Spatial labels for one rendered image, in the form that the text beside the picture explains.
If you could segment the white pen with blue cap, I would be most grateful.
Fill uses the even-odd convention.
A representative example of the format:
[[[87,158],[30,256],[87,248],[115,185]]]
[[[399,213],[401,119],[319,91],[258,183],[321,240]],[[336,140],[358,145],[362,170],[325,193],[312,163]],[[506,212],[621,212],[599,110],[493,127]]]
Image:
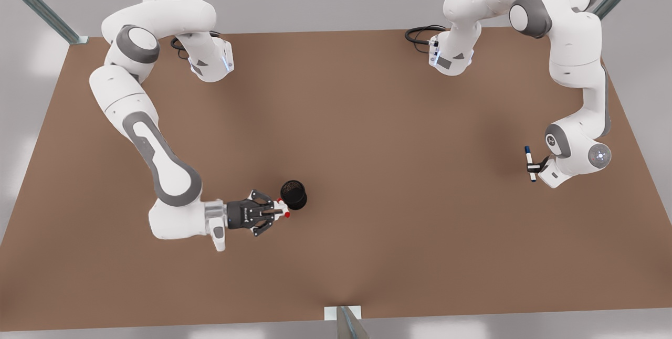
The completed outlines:
[[[524,147],[525,154],[526,154],[526,160],[527,160],[527,172],[530,176],[530,179],[532,182],[536,182],[536,172],[538,171],[539,167],[537,164],[533,162],[533,159],[531,157],[531,152],[530,152],[530,146],[526,145]]]

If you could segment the black mesh pen cup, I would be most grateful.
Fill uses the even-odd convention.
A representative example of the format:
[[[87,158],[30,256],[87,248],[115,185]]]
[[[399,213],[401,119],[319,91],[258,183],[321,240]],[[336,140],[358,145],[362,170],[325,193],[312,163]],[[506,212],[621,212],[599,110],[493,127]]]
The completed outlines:
[[[300,181],[295,179],[285,182],[279,194],[290,210],[300,210],[307,203],[306,189]]]

